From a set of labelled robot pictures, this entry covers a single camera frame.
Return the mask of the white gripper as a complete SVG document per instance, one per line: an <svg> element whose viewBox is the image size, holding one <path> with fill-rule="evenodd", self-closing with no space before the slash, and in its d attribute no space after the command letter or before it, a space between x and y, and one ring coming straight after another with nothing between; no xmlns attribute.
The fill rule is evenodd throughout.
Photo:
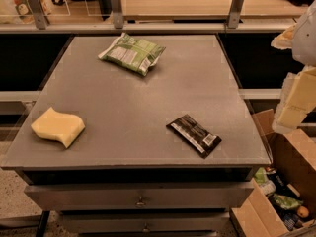
<svg viewBox="0 0 316 237"><path fill-rule="evenodd" d="M272 129L278 134L296 130L316 108L316 0L292 25L276 36L271 47L292 49L293 58L304 64L298 74L288 73L283 81L280 103Z"/></svg>

